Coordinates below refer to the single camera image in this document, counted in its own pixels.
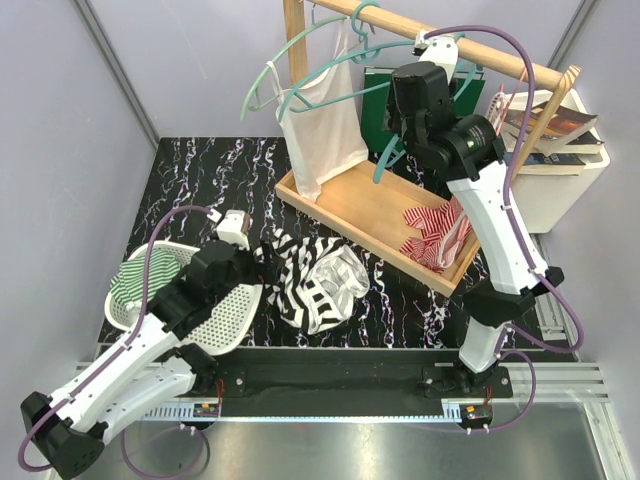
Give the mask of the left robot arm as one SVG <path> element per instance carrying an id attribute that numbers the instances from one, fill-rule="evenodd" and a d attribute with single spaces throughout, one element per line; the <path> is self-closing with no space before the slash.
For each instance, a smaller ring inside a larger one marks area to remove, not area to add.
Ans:
<path id="1" fill-rule="evenodd" d="M 66 385 L 21 403 L 24 442 L 60 478 L 74 479 L 153 407 L 208 394 L 217 358 L 242 342 L 262 290 L 249 249 L 214 240 L 191 250 L 188 263 L 142 307 L 141 322 Z"/>

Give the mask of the black white striped tank top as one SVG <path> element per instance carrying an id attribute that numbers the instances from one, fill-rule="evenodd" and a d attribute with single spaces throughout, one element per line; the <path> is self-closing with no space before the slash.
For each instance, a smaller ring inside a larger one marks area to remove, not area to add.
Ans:
<path id="1" fill-rule="evenodd" d="M 267 303 L 309 335 L 349 320 L 370 289 L 364 265 L 338 237 L 294 238 L 278 229 L 253 255 Z"/>

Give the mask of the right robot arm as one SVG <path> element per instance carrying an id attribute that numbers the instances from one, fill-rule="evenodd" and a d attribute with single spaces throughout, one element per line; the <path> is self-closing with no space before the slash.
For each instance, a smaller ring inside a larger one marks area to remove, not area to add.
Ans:
<path id="1" fill-rule="evenodd" d="M 483 116 L 457 115 L 446 71 L 430 61 L 397 68 L 391 76 L 387 126 L 409 155 L 433 169 L 481 244 L 489 277 L 468 290 L 469 324 L 459 350 L 454 384 L 476 396 L 490 383 L 507 323 L 531 310 L 536 297 L 564 274 L 535 251 L 512 193 L 504 143 Z"/>

